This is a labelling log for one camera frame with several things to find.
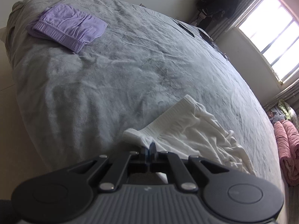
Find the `silver screw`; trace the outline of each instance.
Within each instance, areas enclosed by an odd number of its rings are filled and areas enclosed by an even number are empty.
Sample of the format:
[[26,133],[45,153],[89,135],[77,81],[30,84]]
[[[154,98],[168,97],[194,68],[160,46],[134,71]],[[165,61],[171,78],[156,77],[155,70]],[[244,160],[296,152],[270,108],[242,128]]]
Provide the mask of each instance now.
[[113,183],[101,183],[100,189],[101,190],[112,190],[112,189],[114,189],[114,184]]
[[194,183],[183,183],[181,184],[182,189],[184,190],[195,190],[197,186]]

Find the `white garment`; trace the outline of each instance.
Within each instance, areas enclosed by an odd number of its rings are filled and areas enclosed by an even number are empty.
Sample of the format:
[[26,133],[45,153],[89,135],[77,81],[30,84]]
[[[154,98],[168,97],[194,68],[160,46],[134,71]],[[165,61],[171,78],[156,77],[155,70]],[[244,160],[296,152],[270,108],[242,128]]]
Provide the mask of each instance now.
[[146,148],[155,142],[157,151],[173,152],[182,159],[199,155],[255,175],[248,155],[234,138],[234,132],[226,132],[214,115],[189,95],[142,130],[126,130],[123,140]]

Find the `gray cloth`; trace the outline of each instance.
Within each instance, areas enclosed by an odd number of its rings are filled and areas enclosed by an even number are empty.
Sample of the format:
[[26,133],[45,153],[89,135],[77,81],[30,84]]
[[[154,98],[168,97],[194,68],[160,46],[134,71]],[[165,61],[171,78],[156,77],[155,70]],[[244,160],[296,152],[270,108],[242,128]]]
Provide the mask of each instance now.
[[[26,25],[57,2],[108,23],[75,54],[28,35]],[[36,149],[52,169],[131,149],[120,142],[186,94],[203,104],[249,155],[258,176],[280,189],[273,126],[229,61],[196,27],[116,0],[25,0],[14,5],[6,48],[20,112]]]
[[274,116],[270,119],[272,124],[275,124],[277,121],[285,119],[285,115],[279,107],[275,106],[272,109],[270,109],[270,111],[274,114]]

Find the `window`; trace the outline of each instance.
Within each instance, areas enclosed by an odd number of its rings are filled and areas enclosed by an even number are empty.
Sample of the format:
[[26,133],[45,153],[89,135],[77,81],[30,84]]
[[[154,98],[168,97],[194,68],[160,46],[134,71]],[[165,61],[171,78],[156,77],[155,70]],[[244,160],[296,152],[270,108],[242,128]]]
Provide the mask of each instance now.
[[285,82],[299,69],[299,26],[279,0],[261,0],[239,29]]

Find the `window frame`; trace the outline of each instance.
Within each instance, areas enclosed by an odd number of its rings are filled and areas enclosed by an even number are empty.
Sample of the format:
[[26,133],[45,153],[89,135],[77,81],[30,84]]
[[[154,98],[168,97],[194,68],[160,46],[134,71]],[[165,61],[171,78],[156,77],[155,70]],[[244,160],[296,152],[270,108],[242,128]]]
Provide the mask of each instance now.
[[294,14],[289,7],[285,4],[285,2],[283,0],[279,0],[279,2],[281,3],[281,6],[286,9],[286,11],[292,16],[292,20],[291,22],[283,29],[282,32],[279,33],[279,35],[277,35],[277,37],[270,43],[268,44],[265,49],[263,49],[262,51],[260,51],[251,41],[250,38],[248,38],[243,31],[239,28],[245,21],[246,19],[255,11],[255,9],[258,7],[258,5],[263,2],[264,0],[259,0],[254,7],[246,14],[246,16],[244,16],[240,22],[235,26],[235,28],[238,30],[238,32],[244,36],[246,38],[246,40],[248,40],[250,42],[250,44],[257,50],[257,52],[261,55],[261,57],[264,59],[264,61],[267,63],[267,65],[270,67],[271,71],[273,72],[274,76],[276,77],[277,81],[279,82],[280,85],[283,85],[284,83],[286,83],[286,81],[288,81],[297,71],[299,71],[299,63],[287,74],[285,75],[282,79],[279,79],[279,77],[277,76],[277,74],[275,73],[275,71],[272,68],[272,65],[274,65],[283,55],[284,53],[286,53],[288,51],[288,49],[296,42],[299,40],[299,36],[294,40],[294,42],[279,56],[277,57],[271,64],[267,61],[267,59],[264,57],[263,53],[265,53],[270,47],[271,45],[279,38],[279,36],[291,25],[292,22],[296,22],[297,25],[299,26],[299,19],[296,16],[296,14]]

